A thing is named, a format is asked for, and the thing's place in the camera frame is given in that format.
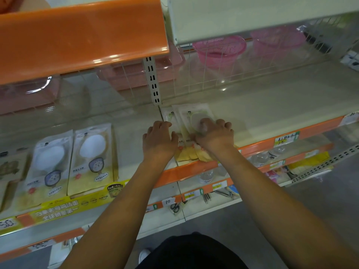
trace person's right hand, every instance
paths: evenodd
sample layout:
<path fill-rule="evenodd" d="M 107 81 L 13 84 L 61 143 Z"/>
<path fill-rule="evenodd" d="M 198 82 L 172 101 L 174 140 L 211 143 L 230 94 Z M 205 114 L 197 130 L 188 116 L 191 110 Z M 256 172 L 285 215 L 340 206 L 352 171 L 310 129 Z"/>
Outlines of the person's right hand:
<path fill-rule="evenodd" d="M 209 118 L 203 118 L 201 124 L 207 128 L 206 133 L 204 135 L 191 135 L 192 140 L 198 143 L 201 147 L 215 156 L 218 156 L 218 153 L 224 149 L 233 148 L 234 131 L 231 129 L 231 122 L 225 122 L 222 119 L 218 119 L 216 123 L 214 123 Z"/>

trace floor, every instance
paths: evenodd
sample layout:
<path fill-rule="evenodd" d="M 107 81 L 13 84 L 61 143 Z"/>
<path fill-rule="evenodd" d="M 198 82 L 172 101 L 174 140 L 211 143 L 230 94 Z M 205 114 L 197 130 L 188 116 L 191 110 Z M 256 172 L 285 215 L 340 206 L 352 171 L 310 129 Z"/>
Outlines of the floor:
<path fill-rule="evenodd" d="M 285 190 L 335 229 L 359 252 L 359 154 L 338 164 L 330 173 L 295 184 Z M 137 266 L 143 248 L 156 248 L 173 235 L 198 231 L 233 250 L 249 268 L 287 268 L 252 221 L 243 202 L 192 219 L 142 238 L 134 245 L 126 269 Z M 51 248 L 0 264 L 0 269 L 45 269 Z"/>

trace pink plastic basket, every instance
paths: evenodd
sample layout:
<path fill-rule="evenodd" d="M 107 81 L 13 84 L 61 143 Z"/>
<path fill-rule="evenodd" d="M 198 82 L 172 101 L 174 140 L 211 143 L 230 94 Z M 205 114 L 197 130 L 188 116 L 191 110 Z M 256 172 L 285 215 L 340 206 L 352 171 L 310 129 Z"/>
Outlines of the pink plastic basket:
<path fill-rule="evenodd" d="M 169 45 L 169 55 L 156 57 L 156 71 L 159 82 L 176 79 L 181 66 L 186 62 L 183 50 L 177 48 L 172 42 Z M 141 61 L 126 62 L 109 65 L 97 69 L 99 79 L 108 81 L 115 90 L 147 85 L 146 73 Z"/>
<path fill-rule="evenodd" d="M 227 67 L 233 65 L 247 44 L 241 36 L 228 36 L 193 43 L 198 58 L 205 66 Z"/>
<path fill-rule="evenodd" d="M 306 36 L 294 25 L 252 31 L 251 36 L 254 53 L 264 58 L 284 58 L 289 50 L 306 41 Z"/>
<path fill-rule="evenodd" d="M 46 77 L 0 86 L 0 115 L 53 103 L 60 79 Z"/>

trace white shoe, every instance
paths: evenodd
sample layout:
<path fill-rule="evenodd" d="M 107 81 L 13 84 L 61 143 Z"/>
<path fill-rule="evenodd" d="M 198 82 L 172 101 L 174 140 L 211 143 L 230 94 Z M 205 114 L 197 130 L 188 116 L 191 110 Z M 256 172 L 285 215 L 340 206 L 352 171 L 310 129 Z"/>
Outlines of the white shoe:
<path fill-rule="evenodd" d="M 138 264 L 140 264 L 150 253 L 151 251 L 148 249 L 142 250 L 140 256 L 138 257 Z"/>

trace cloud-shaped label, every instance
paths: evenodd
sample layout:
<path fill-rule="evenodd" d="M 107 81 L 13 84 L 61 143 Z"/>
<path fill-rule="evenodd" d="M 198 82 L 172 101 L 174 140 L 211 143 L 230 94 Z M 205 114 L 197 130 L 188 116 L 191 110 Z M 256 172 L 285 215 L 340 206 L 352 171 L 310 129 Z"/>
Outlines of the cloud-shaped label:
<path fill-rule="evenodd" d="M 61 189 L 62 189 L 62 186 L 55 187 L 47 193 L 47 196 L 52 196 L 54 194 L 57 194 L 59 191 L 61 191 Z"/>
<path fill-rule="evenodd" d="M 102 180 L 104 180 L 106 177 L 108 177 L 108 172 L 96 176 L 96 177 L 95 177 L 95 182 L 102 181 Z"/>

